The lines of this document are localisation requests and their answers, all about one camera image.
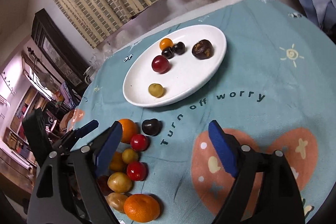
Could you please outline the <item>dark cherry back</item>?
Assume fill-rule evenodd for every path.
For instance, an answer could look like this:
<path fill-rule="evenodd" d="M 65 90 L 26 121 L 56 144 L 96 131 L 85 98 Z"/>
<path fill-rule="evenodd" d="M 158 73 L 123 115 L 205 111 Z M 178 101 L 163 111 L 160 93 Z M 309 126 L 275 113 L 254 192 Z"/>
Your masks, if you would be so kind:
<path fill-rule="evenodd" d="M 156 118 L 146 119 L 141 125 L 142 132 L 148 136 L 156 136 L 161 132 L 162 122 Z"/>

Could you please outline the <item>dark cherry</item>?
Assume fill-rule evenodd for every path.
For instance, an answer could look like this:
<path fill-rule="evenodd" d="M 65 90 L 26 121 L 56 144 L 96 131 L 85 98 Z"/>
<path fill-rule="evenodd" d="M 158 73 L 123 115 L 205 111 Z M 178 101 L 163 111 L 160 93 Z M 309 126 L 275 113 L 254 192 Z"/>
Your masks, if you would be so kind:
<path fill-rule="evenodd" d="M 171 47 L 166 47 L 162 50 L 161 55 L 166 59 L 172 59 L 174 57 L 174 52 Z"/>
<path fill-rule="evenodd" d="M 141 125 L 142 132 L 148 136 L 156 136 L 161 132 L 162 122 L 156 118 L 146 119 Z"/>

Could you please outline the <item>large front orange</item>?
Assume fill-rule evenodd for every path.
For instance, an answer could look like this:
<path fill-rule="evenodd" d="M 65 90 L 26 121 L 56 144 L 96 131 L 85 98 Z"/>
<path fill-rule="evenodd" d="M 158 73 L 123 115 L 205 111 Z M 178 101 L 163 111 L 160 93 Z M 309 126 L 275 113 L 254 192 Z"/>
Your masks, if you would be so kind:
<path fill-rule="evenodd" d="M 129 219 L 146 223 L 157 219 L 161 208 L 156 199 L 146 194 L 133 194 L 124 202 L 123 209 Z"/>

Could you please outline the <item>small green-yellow fruit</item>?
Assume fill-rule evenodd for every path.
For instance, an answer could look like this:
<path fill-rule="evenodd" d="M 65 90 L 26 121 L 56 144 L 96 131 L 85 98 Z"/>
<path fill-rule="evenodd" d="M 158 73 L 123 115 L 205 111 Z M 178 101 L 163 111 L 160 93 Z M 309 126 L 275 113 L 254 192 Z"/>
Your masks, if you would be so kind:
<path fill-rule="evenodd" d="M 163 88 L 161 84 L 153 83 L 149 85 L 148 92 L 150 93 L 150 95 L 154 96 L 155 98 L 159 98 L 163 96 L 165 89 Z"/>

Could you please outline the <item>large red plum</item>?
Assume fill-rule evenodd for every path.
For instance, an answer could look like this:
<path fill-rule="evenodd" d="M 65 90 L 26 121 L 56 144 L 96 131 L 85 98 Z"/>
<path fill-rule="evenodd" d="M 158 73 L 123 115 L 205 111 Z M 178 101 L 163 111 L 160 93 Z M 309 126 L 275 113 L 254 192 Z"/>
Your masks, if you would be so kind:
<path fill-rule="evenodd" d="M 159 55 L 156 56 L 152 63 L 151 63 L 151 68 L 157 72 L 157 73 L 165 73 L 170 69 L 170 64 L 168 59 L 166 59 L 165 57 Z"/>

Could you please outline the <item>small dark cherry plate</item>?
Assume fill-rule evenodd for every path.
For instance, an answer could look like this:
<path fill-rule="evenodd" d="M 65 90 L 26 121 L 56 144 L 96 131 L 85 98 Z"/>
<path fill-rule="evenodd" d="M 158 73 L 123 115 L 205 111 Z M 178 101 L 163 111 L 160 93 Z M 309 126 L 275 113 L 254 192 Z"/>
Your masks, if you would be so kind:
<path fill-rule="evenodd" d="M 173 45 L 172 50 L 177 55 L 182 55 L 185 53 L 185 45 L 183 42 L 178 42 Z"/>

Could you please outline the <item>dark brown wrinkled fruit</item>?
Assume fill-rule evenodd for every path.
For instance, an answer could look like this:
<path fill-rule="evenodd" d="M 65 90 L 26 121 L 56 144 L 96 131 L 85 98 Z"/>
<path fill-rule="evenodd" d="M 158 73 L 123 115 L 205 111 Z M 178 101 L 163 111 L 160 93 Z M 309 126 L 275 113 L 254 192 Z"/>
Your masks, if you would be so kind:
<path fill-rule="evenodd" d="M 213 56 L 213 53 L 213 45 L 206 39 L 198 41 L 192 48 L 193 56 L 200 60 L 209 59 Z"/>

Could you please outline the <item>dark cherry front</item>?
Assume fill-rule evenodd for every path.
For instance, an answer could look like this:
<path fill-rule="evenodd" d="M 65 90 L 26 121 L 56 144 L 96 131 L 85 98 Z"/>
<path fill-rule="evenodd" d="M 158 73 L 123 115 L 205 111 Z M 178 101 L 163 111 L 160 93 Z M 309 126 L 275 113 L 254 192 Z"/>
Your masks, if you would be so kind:
<path fill-rule="evenodd" d="M 161 55 L 166 59 L 172 59 L 174 57 L 174 52 L 171 47 L 166 47 L 162 50 Z"/>

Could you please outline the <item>small orange kumquat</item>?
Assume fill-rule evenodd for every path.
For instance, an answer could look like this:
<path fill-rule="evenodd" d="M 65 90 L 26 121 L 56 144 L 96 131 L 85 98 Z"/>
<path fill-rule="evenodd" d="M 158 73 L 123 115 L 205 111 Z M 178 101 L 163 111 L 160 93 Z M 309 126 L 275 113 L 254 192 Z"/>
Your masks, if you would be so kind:
<path fill-rule="evenodd" d="M 160 47 L 161 51 L 163 51 L 167 47 L 171 48 L 171 47 L 173 47 L 173 45 L 174 45 L 173 41 L 169 38 L 163 38 L 159 43 L 159 47 Z"/>

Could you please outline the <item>wooden bookshelf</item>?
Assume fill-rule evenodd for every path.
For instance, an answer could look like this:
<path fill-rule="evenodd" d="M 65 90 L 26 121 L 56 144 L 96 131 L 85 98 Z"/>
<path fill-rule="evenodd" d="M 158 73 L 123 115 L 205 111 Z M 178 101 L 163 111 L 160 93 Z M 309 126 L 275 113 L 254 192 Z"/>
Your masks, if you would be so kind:
<path fill-rule="evenodd" d="M 36 109 L 44 110 L 50 101 L 34 87 L 29 87 L 18 104 L 13 118 L 5 128 L 3 141 L 10 150 L 9 155 L 18 160 L 22 166 L 36 165 L 33 153 L 26 137 L 23 122 Z"/>

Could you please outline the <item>dark red plum left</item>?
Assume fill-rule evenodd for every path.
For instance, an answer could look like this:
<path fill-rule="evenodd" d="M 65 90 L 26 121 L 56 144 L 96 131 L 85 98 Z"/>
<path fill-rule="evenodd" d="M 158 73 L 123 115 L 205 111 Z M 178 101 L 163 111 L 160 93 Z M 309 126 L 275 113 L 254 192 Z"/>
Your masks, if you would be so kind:
<path fill-rule="evenodd" d="M 112 189 L 108 186 L 108 178 L 109 176 L 102 175 L 97 179 L 97 184 L 104 196 L 108 196 L 112 193 Z"/>

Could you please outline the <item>small yellow fruit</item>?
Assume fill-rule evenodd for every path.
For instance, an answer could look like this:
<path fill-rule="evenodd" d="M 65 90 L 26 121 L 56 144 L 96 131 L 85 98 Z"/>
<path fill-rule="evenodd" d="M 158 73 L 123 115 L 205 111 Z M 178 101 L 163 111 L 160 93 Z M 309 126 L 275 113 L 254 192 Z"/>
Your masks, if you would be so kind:
<path fill-rule="evenodd" d="M 127 148 L 122 152 L 122 160 L 125 164 L 130 164 L 132 162 L 138 161 L 138 159 L 138 153 L 131 148 Z"/>

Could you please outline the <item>red cherry tomato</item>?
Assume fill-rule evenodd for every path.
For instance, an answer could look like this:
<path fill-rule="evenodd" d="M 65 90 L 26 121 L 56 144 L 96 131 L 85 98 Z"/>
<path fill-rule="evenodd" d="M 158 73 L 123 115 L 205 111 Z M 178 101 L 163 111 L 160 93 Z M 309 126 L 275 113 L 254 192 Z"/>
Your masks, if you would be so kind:
<path fill-rule="evenodd" d="M 135 134 L 132 136 L 130 146 L 134 151 L 145 151 L 149 146 L 149 139 L 142 134 Z"/>
<path fill-rule="evenodd" d="M 127 165 L 126 174 L 132 181 L 143 181 L 147 176 L 147 168 L 142 162 L 134 161 Z"/>

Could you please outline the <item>dark framed picture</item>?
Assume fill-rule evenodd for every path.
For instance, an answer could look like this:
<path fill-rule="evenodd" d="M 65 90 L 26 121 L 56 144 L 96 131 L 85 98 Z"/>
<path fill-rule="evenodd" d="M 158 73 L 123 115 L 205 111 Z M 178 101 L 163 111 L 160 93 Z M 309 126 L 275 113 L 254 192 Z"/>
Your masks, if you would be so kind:
<path fill-rule="evenodd" d="M 84 73 L 89 64 L 70 44 L 45 9 L 35 13 L 31 37 L 68 86 L 82 96 L 88 87 Z"/>

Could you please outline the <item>white oval plate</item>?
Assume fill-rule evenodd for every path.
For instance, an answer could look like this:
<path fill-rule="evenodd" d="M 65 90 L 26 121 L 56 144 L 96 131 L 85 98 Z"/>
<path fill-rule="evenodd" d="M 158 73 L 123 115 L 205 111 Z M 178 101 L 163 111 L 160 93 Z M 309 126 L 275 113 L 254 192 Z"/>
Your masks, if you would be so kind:
<path fill-rule="evenodd" d="M 163 38 L 183 42 L 186 52 L 170 59 L 170 69 L 160 74 L 151 68 L 151 62 L 160 54 L 159 42 Z M 213 56 L 205 60 L 192 54 L 192 47 L 202 39 L 209 40 L 214 48 Z M 185 99 L 214 76 L 226 51 L 226 36 L 215 26 L 199 24 L 176 30 L 159 38 L 134 61 L 123 81 L 123 96 L 127 102 L 139 107 L 167 106 Z M 150 95 L 148 87 L 153 83 L 163 86 L 163 96 L 155 98 Z"/>

